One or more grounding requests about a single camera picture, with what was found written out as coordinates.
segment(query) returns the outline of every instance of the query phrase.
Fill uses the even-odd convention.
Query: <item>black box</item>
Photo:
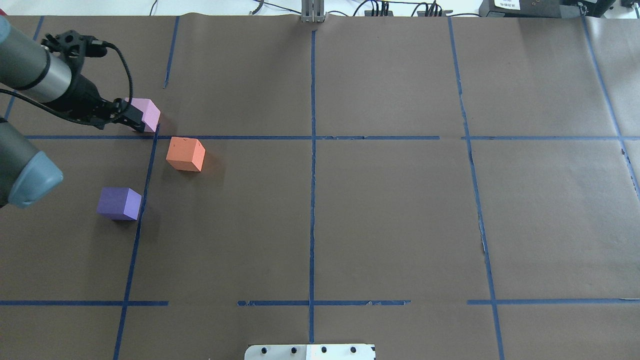
[[[579,17],[577,6],[561,5],[561,0],[483,0],[479,14],[484,17]]]

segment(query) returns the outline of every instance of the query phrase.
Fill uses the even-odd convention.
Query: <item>grid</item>
[[[40,26],[42,25],[44,17],[40,18],[40,22],[38,23],[38,28],[34,35],[34,39],[38,37]],[[591,45],[591,38],[589,35],[588,27],[584,18],[582,19],[582,24],[584,27],[584,34],[588,42],[589,53],[591,55],[591,60],[593,62],[593,66],[598,75],[598,80],[600,82],[600,86],[602,88],[602,92],[605,95],[607,107],[609,113],[614,122],[614,128],[616,131],[616,136],[473,136],[470,133],[467,119],[467,111],[465,109],[465,105],[463,102],[463,87],[460,76],[460,69],[458,67],[458,55],[456,52],[456,44],[454,39],[454,26],[451,19],[448,19],[449,26],[449,34],[451,38],[451,51],[453,57],[453,63],[456,73],[456,84],[458,87],[458,94],[460,98],[460,110],[463,118],[463,125],[465,130],[465,136],[461,138],[467,146],[468,152],[468,160],[470,166],[470,173],[472,176],[472,183],[474,187],[474,197],[476,201],[476,208],[478,214],[478,225],[479,232],[481,235],[483,247],[484,247],[484,262],[486,267],[486,276],[488,281],[488,287],[490,292],[489,299],[472,299],[468,300],[467,304],[470,306],[491,306],[492,314],[493,314],[493,322],[495,327],[495,337],[497,342],[497,348],[499,353],[500,360],[505,358],[504,355],[504,347],[502,343],[502,334],[500,330],[500,319],[499,319],[499,306],[527,306],[527,305],[549,305],[549,304],[629,304],[635,303],[640,304],[640,301],[636,301],[637,299],[497,299],[495,295],[494,283],[493,283],[493,275],[492,275],[492,267],[490,262],[490,250],[487,244],[486,233],[484,230],[484,218],[483,218],[483,210],[482,210],[482,202],[481,202],[481,194],[478,187],[478,180],[476,176],[476,165],[473,159],[473,149],[472,143],[475,141],[483,141],[483,140],[502,140],[502,141],[519,141],[519,140],[529,140],[529,141],[574,141],[574,140],[586,140],[586,141],[618,141],[620,146],[625,154],[625,163],[627,164],[627,168],[629,171],[629,176],[633,182],[634,189],[636,191],[636,195],[640,199],[640,193],[637,183],[637,178],[634,172],[634,168],[632,166],[631,160],[628,155],[627,148],[625,146],[625,140],[640,140],[640,136],[622,136],[620,127],[618,125],[618,121],[616,119],[616,115],[611,106],[611,101],[609,98],[609,94],[607,93],[607,89],[604,85],[604,81],[602,79],[602,75],[600,73],[600,67],[595,58],[595,54],[593,52],[593,48]],[[169,75],[171,70],[172,56],[173,50],[175,46],[175,40],[178,32],[179,25],[179,17],[175,20],[175,28],[173,32],[173,40],[171,51],[167,64],[167,73],[164,85],[165,87],[169,81]],[[316,134],[316,70],[315,70],[315,57],[316,57],[316,31],[311,32],[311,64],[310,64],[310,75],[311,75],[311,136],[189,136],[193,138],[199,138],[203,140],[307,140],[312,143],[312,156],[311,156],[311,175],[310,175],[310,193],[311,193],[311,203],[310,203],[310,226],[309,226],[309,242],[310,242],[310,253],[309,253],[309,299],[308,300],[249,300],[249,301],[238,301],[237,305],[239,307],[248,307],[248,306],[303,306],[308,307],[308,320],[309,320],[309,328],[308,328],[308,338],[309,342],[314,342],[314,307],[315,306],[362,306],[362,305],[381,305],[381,306],[403,306],[409,304],[411,300],[316,300],[315,299],[315,291],[314,291],[314,279],[315,279],[315,238],[314,238],[314,227],[315,227],[315,189],[316,189],[316,142],[317,141],[336,141],[336,140],[439,140],[439,136],[325,136],[325,135],[317,135]],[[8,117],[9,112],[11,110],[11,105],[13,104],[13,100],[10,103],[6,117]],[[133,139],[153,139],[153,144],[151,148],[150,159],[148,163],[147,170],[147,178],[145,181],[145,190],[143,193],[143,199],[141,203],[141,211],[140,211],[140,221],[138,222],[136,229],[136,237],[133,245],[133,250],[131,254],[131,262],[129,266],[129,273],[127,276],[127,283],[125,288],[125,294],[123,301],[65,301],[65,300],[7,300],[0,301],[0,306],[115,306],[122,308],[122,314],[120,317],[120,325],[118,328],[118,336],[116,339],[116,345],[114,349],[114,359],[118,359],[120,344],[122,341],[122,334],[124,332],[124,326],[127,315],[127,308],[130,306],[168,306],[169,303],[167,301],[131,301],[129,300],[129,294],[131,292],[131,283],[134,275],[134,268],[136,264],[136,257],[138,254],[138,245],[140,241],[140,232],[141,225],[143,220],[143,214],[145,210],[145,204],[147,201],[148,194],[148,186],[150,177],[152,175],[152,170],[154,166],[154,158],[156,153],[157,141],[158,140],[167,140],[171,138],[170,136],[161,136],[158,135],[158,131],[154,136],[28,136],[31,139],[67,139],[67,140],[133,140]]]

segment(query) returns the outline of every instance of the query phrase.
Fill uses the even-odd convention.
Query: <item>white label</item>
[[[499,8],[519,10],[520,0],[493,0],[493,3]]]

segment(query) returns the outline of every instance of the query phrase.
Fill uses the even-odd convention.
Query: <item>purple cube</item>
[[[158,127],[158,121],[160,120],[160,110],[158,110],[154,102],[150,99],[138,99],[134,97],[131,105],[142,111],[142,122],[145,123],[145,132],[155,133]]]
[[[142,196],[130,188],[102,188],[97,212],[112,220],[135,221],[141,201]]]

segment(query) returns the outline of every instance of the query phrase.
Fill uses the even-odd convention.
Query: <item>metal bracket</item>
[[[324,0],[302,0],[302,22],[324,22]]]
[[[375,360],[371,344],[252,345],[244,360]]]

